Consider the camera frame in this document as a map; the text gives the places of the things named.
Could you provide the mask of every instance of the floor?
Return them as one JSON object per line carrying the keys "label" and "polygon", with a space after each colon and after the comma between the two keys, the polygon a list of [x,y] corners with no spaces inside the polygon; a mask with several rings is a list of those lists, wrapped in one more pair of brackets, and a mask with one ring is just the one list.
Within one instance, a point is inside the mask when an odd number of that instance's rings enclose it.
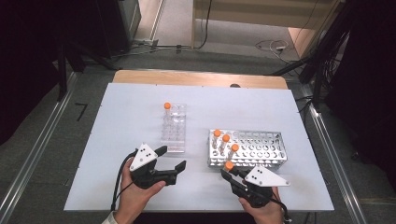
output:
{"label": "floor", "polygon": [[[161,4],[160,1],[152,1],[151,3],[154,5],[154,2],[157,7]],[[164,2],[163,13],[158,21],[158,29],[153,35],[154,39],[159,39],[159,44],[161,45],[190,44],[191,30],[188,30],[182,24],[166,27],[165,18],[170,17],[166,15],[166,12],[171,10],[167,9],[169,7],[173,8],[173,4],[176,2],[175,0]],[[197,24],[199,25],[196,27],[201,29],[201,22],[198,21]],[[114,64],[125,69],[167,69],[247,75],[270,74],[286,64],[276,57],[271,50],[260,50],[255,45],[255,43],[267,39],[289,42],[290,37],[285,35],[282,28],[261,27],[262,32],[258,32],[256,37],[249,38],[249,41],[240,41],[241,37],[238,36],[236,30],[233,30],[238,25],[240,24],[221,26],[216,22],[210,22],[207,45],[199,51],[183,50],[181,53],[176,53],[174,49],[169,49],[153,53],[130,54],[115,59]],[[239,27],[240,29],[246,29],[247,32],[249,28],[245,26],[242,27],[241,25]],[[233,38],[226,38],[229,42],[224,41],[225,37],[222,32],[214,35],[214,30],[219,31],[221,29],[231,29]],[[183,35],[179,34],[190,34],[190,37],[182,38],[181,36]],[[148,38],[149,40],[150,35],[151,31],[141,35],[140,38]],[[290,50],[288,52],[290,54],[282,52],[280,54],[282,59],[298,60],[292,50],[291,42],[289,44]],[[132,53],[143,51],[147,50],[136,49]],[[282,76],[287,80],[288,87],[292,90],[296,99],[304,96],[302,85],[297,81],[300,70],[296,69],[296,71]],[[108,71],[101,65],[90,63],[84,74],[71,76],[75,77],[76,82],[73,84],[74,88],[71,90],[70,99],[65,104],[64,111],[58,120],[57,126],[52,130],[50,139],[45,144],[44,150],[40,155],[41,159],[32,171],[23,194],[19,195],[21,197],[13,213],[8,217],[8,223],[101,223],[107,216],[107,212],[66,213],[63,209],[106,85],[111,82],[114,73],[114,71]],[[55,87],[49,92],[26,118],[13,137],[0,146],[0,194],[2,197],[6,196],[10,184],[21,169],[21,165],[28,158],[32,149],[35,148],[37,137],[56,106],[57,90],[57,87]],[[303,108],[305,101],[297,101],[296,104],[299,108]],[[81,105],[87,105],[82,116]],[[321,108],[321,116],[326,123],[333,147],[360,202],[362,212],[365,215],[365,222],[357,222],[353,219],[342,194],[342,186],[340,186],[334,174],[334,169],[326,154],[315,122],[309,113],[306,115],[302,113],[302,120],[305,120],[306,131],[317,155],[323,178],[328,183],[327,188],[335,208],[333,212],[317,213],[318,223],[392,223],[396,219],[396,214],[394,214],[396,194],[390,187],[384,173],[372,164],[365,164],[359,160],[353,161],[350,159],[354,150],[349,143],[347,127],[337,117],[332,115],[326,105],[321,105]],[[143,214],[136,223],[154,223],[159,220],[171,221],[175,220],[176,217],[174,215],[161,214],[153,216],[151,214]],[[213,220],[213,222],[246,220],[246,223],[253,223],[251,219],[241,219],[249,218],[248,216],[239,214],[223,216],[216,214],[177,215],[180,218],[188,218],[189,221],[186,222],[190,223],[202,223],[208,220]],[[291,216],[294,223],[304,223],[305,221],[306,223],[315,223],[313,214],[307,217],[307,213],[295,212]]]}

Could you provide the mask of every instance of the clear test tube rack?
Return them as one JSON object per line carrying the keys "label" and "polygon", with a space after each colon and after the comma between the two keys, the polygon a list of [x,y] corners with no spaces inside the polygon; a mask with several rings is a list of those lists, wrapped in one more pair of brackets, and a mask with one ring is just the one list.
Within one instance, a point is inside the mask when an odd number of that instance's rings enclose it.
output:
{"label": "clear test tube rack", "polygon": [[[231,159],[231,162],[239,168],[263,166],[275,171],[288,160],[281,133],[220,130],[220,137],[215,144],[217,148],[213,148],[214,131],[209,131],[209,158],[207,161],[209,167],[223,167],[232,144],[239,146]],[[231,138],[223,151],[223,155],[221,155],[219,145],[224,134],[230,135]]]}
{"label": "clear test tube rack", "polygon": [[186,105],[172,104],[163,116],[161,143],[168,152],[184,152],[186,138]]}

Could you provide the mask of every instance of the black wire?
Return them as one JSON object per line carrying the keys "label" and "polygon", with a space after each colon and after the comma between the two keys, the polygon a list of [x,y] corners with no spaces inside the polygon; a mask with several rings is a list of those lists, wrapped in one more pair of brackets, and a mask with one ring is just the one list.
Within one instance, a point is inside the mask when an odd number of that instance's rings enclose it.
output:
{"label": "black wire", "polygon": [[275,199],[277,199],[279,201],[279,199],[276,197],[276,195],[273,193],[273,196],[275,197]]}
{"label": "black wire", "polygon": [[[337,4],[334,4],[334,5],[332,6],[331,11],[335,8],[335,6],[337,6]],[[325,22],[326,22],[326,20],[329,18],[330,14],[331,14],[331,13],[328,13],[328,14],[327,14],[326,18],[324,19]],[[319,47],[320,37],[321,37],[321,35],[323,34],[323,32],[324,32],[324,30],[322,30],[322,31],[320,32],[320,35],[318,36],[317,48]]]}
{"label": "black wire", "polygon": [[118,198],[117,192],[119,191],[119,184],[120,184],[120,178],[122,174],[122,169],[125,166],[125,163],[134,156],[134,153],[129,154],[122,162],[121,167],[119,169],[119,174],[117,175],[117,181],[116,181],[116,187],[114,188],[114,193],[113,193],[113,202],[110,207],[110,211],[115,211],[116,210],[116,201]]}
{"label": "black wire", "polygon": [[156,45],[153,46],[154,48],[180,48],[180,49],[191,49],[190,46],[186,46],[186,45]]}
{"label": "black wire", "polygon": [[299,76],[300,75],[300,73],[298,73],[297,71],[296,71],[296,69],[294,68],[293,69],[293,71],[297,74],[297,76]]}
{"label": "black wire", "polygon": [[312,102],[314,99],[309,100],[305,106],[303,107],[304,113],[303,113],[303,125],[306,125],[306,115],[308,114],[309,106],[311,106]]}
{"label": "black wire", "polygon": [[123,188],[120,193],[117,195],[116,200],[120,197],[120,195],[126,190],[128,189],[132,184],[134,183],[134,181],[131,182],[131,184],[127,185],[125,188]]}
{"label": "black wire", "polygon": [[289,217],[288,207],[286,207],[286,205],[283,204],[281,201],[275,200],[273,198],[270,198],[270,201],[280,205],[280,207],[283,209],[283,212],[284,212],[284,214],[283,214],[284,223],[290,223],[291,220],[290,220],[290,217]]}
{"label": "black wire", "polygon": [[301,100],[312,99],[312,98],[314,98],[314,96],[310,95],[310,96],[304,96],[301,98],[294,99],[294,101],[301,101]]}
{"label": "black wire", "polygon": [[311,215],[310,212],[306,213],[305,219],[304,219],[304,224],[306,224],[308,222],[309,216]]}
{"label": "black wire", "polygon": [[204,1],[201,1],[201,22],[200,22],[200,28],[201,28],[200,40],[201,40],[201,44],[203,43],[202,42],[202,40],[203,40],[202,36],[203,36],[203,33],[204,33],[204,27],[202,26],[203,25],[203,21],[204,21],[204,20],[202,20],[202,17],[204,16],[203,8],[204,8]]}
{"label": "black wire", "polygon": [[209,2],[209,9],[207,10],[207,15],[206,15],[206,25],[205,25],[205,39],[204,39],[204,43],[202,43],[201,46],[198,47],[198,49],[201,49],[201,48],[204,46],[204,44],[206,43],[206,40],[207,40],[207,25],[209,24],[210,8],[212,8],[212,0],[210,0],[210,2]]}
{"label": "black wire", "polygon": [[301,108],[298,112],[301,113],[302,111],[306,110],[312,104],[312,99],[306,102],[305,106]]}
{"label": "black wire", "polygon": [[326,91],[330,91],[332,89],[332,78],[335,75],[334,68],[336,68],[336,61],[339,61],[336,60],[336,56],[348,37],[349,31],[345,31],[341,34],[341,37],[330,50],[328,57],[326,57],[327,60],[324,62],[324,68],[319,70],[319,74],[323,76],[321,85]]}
{"label": "black wire", "polygon": [[318,1],[319,1],[319,0],[317,0],[317,1],[315,2],[314,7],[313,7],[312,10],[311,10],[311,14],[310,14],[309,17],[308,17],[308,21],[306,21],[306,23],[305,23],[305,25],[303,26],[303,28],[301,28],[300,31],[298,32],[297,37],[295,38],[295,41],[294,41],[294,42],[297,42],[297,39],[298,39],[298,37],[299,37],[299,35],[300,35],[300,32],[305,28],[305,26],[309,23],[309,21],[311,21],[311,17],[312,17],[312,15],[314,14],[314,11],[315,11],[315,8],[317,7]]}

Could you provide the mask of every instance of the hand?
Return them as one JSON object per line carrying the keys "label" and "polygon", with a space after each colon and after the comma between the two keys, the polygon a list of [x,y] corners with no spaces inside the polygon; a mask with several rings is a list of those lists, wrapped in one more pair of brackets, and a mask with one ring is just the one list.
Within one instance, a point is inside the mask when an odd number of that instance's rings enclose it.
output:
{"label": "hand", "polygon": [[[125,163],[122,169],[122,178],[120,189],[126,188],[132,183],[131,172],[129,167],[132,164],[134,158],[131,158]],[[160,181],[149,189],[141,189],[135,184],[129,186],[120,195],[119,209],[114,216],[119,224],[131,224],[134,220],[142,213],[149,199],[165,186],[165,181]]]}
{"label": "hand", "polygon": [[[280,200],[279,193],[276,187],[273,187],[275,196],[274,199]],[[244,207],[244,210],[254,217],[257,224],[281,224],[283,223],[282,209],[277,203],[269,202],[261,208],[252,208],[248,201],[244,198],[239,198],[239,202]]]}

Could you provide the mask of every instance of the table surface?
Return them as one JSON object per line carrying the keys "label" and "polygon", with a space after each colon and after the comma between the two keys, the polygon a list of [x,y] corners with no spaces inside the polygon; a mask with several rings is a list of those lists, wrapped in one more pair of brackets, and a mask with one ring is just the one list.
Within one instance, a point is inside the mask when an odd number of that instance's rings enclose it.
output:
{"label": "table surface", "polygon": [[[279,188],[282,201],[290,211],[333,210],[291,91],[260,89],[254,78],[266,86],[276,86],[270,84],[274,80],[280,88],[286,87],[282,77],[119,71],[114,82],[137,84],[108,85],[64,210],[109,209],[123,158],[142,142],[154,149],[161,145],[162,106],[167,101],[188,106],[186,152],[165,154],[156,168],[173,169],[183,160],[187,167],[176,185],[164,188],[148,202],[146,212],[243,211],[219,169],[207,166],[208,131],[216,128],[282,132],[289,159],[276,173],[291,183]],[[182,80],[190,82],[172,85]],[[246,84],[248,80],[256,88]],[[230,83],[245,88],[224,88]]]}

